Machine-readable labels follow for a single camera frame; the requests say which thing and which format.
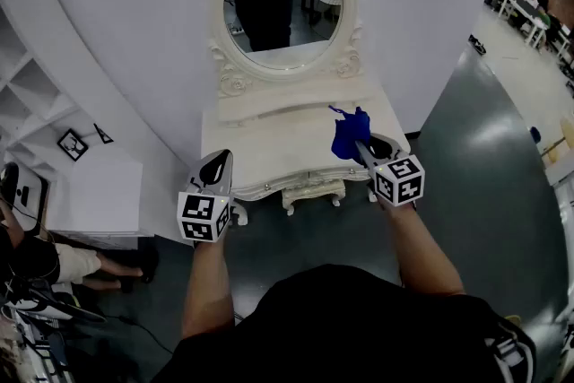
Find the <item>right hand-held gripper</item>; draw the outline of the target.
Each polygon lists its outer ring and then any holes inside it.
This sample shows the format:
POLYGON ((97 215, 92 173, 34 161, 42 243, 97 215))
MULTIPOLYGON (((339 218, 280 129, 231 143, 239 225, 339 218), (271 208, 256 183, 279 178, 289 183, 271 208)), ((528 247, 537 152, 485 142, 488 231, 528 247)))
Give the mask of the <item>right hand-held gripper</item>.
POLYGON ((359 164, 368 169, 374 193, 393 207, 406 205, 424 193, 425 170, 418 158, 394 139, 371 134, 369 142, 355 142, 359 164))

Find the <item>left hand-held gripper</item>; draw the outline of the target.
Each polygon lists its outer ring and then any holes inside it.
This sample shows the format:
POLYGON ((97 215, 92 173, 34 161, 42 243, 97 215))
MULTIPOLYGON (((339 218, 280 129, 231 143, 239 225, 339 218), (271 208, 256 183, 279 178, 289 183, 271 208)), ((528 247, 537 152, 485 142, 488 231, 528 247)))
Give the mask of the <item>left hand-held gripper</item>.
POLYGON ((223 149, 192 167, 186 189, 178 193, 177 221, 183 239, 214 243, 230 223, 233 155, 223 149))

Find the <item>blue cloth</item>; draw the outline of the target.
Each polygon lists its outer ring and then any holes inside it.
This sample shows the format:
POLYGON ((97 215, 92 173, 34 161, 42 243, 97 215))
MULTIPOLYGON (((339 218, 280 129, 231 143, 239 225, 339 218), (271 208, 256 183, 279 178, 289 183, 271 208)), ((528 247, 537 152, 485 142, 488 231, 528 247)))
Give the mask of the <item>blue cloth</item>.
POLYGON ((357 142, 367 144, 370 139, 370 117, 366 111, 357 106, 353 113, 346 112, 332 105, 333 112, 342 115, 343 119, 335 121, 335 137, 331 151, 340 160, 353 160, 364 165, 357 142))

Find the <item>person's right forearm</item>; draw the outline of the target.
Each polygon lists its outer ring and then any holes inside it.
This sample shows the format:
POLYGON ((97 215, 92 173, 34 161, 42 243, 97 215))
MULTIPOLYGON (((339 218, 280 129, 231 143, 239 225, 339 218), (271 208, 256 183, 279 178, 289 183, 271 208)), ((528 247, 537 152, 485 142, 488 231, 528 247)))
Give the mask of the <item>person's right forearm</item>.
POLYGON ((382 198, 378 202, 391 227, 404 285, 412 291, 429 295, 465 294, 458 271, 413 206, 394 207, 382 198))

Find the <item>person's left forearm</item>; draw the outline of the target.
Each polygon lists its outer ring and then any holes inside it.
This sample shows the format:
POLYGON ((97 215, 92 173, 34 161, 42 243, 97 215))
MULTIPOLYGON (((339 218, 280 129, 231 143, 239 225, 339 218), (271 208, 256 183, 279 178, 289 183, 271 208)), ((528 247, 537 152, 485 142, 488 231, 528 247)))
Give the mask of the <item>person's left forearm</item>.
POLYGON ((182 317, 182 337, 219 332, 235 324, 225 239, 201 242, 194 250, 182 317))

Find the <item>white dressing table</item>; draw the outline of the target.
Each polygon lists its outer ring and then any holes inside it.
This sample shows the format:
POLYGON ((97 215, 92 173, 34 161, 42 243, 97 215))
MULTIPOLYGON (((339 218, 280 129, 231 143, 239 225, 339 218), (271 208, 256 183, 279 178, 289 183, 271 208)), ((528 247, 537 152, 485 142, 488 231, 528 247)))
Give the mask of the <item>white dressing table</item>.
POLYGON ((233 153, 232 194, 253 202, 285 188, 329 180, 366 181, 368 172, 331 151, 335 120, 332 105, 370 116, 370 130, 410 152, 387 95, 364 77, 315 82, 270 83, 239 96, 219 98, 203 114, 201 153, 233 153))

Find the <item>white ornate stool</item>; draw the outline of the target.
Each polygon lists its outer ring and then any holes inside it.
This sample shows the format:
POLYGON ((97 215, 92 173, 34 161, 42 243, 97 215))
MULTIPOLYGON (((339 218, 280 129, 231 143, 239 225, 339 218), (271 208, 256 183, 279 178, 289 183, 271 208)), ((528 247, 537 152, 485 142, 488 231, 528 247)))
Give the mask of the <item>white ornate stool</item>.
POLYGON ((329 196, 334 207, 339 207, 346 196, 345 184, 341 179, 329 180, 317 184, 285 188, 282 191, 282 205, 288 216, 295 212, 294 203, 300 200, 329 196))

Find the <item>white ornate oval mirror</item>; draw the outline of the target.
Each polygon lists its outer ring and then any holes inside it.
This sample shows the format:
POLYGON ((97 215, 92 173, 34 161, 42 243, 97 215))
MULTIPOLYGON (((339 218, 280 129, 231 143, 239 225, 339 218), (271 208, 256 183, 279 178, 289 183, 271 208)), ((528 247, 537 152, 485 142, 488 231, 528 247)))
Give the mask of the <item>white ornate oval mirror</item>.
POLYGON ((356 0, 212 0, 219 95, 361 74, 356 0))

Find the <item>person's black shirt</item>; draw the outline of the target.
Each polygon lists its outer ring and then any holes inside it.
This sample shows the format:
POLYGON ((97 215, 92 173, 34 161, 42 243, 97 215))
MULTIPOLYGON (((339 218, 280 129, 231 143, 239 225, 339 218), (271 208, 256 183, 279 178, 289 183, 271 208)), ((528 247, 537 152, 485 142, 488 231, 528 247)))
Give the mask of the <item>person's black shirt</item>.
POLYGON ((152 383, 532 383, 535 367, 532 340, 484 300, 322 265, 182 340, 152 383))

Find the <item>white machine with black trim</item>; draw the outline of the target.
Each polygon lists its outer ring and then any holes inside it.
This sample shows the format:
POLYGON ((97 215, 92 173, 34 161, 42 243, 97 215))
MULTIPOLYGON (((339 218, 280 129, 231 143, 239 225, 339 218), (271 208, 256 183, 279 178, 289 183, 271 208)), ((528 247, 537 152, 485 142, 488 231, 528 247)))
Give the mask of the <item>white machine with black trim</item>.
POLYGON ((48 182, 27 167, 9 161, 0 170, 0 194, 30 235, 39 235, 48 182))

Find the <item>background white desks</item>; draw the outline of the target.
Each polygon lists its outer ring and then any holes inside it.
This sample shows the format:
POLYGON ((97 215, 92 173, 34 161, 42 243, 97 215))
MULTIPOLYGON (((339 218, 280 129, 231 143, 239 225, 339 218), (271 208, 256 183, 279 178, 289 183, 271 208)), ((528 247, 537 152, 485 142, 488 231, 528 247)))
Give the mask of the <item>background white desks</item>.
POLYGON ((548 0, 484 0, 484 3, 521 33, 527 45, 555 51, 563 71, 572 65, 572 30, 550 13, 548 0))

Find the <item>white shelf unit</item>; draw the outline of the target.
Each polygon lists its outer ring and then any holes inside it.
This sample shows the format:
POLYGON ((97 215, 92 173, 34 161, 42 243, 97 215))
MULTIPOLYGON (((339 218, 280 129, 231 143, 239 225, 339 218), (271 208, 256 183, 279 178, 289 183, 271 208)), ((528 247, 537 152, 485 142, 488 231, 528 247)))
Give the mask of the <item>white shelf unit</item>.
POLYGON ((47 50, 49 20, 64 21, 58 0, 0 0, 0 133, 5 158, 53 182, 75 161, 57 141, 73 129, 91 146, 99 141, 92 119, 57 79, 47 50))

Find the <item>black square picture frame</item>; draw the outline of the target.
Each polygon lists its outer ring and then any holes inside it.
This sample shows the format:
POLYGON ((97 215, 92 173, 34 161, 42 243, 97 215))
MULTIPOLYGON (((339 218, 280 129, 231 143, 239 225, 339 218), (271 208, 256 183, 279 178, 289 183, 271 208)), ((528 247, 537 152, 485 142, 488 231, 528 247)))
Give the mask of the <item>black square picture frame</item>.
POLYGON ((57 146, 73 161, 78 161, 89 149, 89 146, 73 130, 68 129, 57 141, 57 146))

